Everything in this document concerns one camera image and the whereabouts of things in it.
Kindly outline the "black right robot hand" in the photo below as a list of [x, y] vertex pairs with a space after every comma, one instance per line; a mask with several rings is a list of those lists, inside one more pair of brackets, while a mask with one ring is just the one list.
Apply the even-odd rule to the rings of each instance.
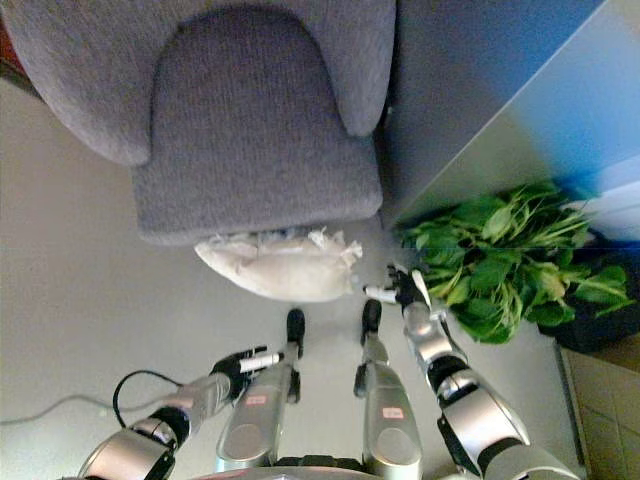
[[406, 269], [396, 263], [388, 264], [387, 278], [389, 283], [386, 286], [365, 285], [364, 294], [370, 299], [403, 307], [414, 302], [431, 306], [428, 289], [419, 269]]

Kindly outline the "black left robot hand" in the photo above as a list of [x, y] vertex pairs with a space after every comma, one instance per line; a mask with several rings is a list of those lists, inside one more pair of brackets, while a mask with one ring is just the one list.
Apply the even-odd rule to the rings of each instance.
[[232, 353], [217, 361], [211, 375], [222, 374], [229, 380], [229, 396], [237, 397], [256, 372], [275, 366], [285, 358], [283, 352], [268, 352], [266, 345]]

